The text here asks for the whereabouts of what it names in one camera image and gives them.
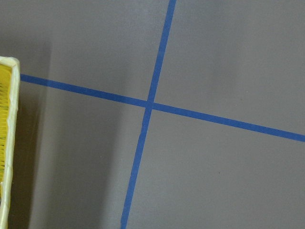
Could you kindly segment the yellow woven basket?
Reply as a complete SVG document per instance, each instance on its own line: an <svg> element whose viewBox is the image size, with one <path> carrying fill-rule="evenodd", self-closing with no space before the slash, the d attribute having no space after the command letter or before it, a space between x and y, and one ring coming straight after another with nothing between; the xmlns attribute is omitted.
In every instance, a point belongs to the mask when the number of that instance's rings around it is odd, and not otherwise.
<svg viewBox="0 0 305 229"><path fill-rule="evenodd" d="M20 91L20 62L0 58L0 227L8 227Z"/></svg>

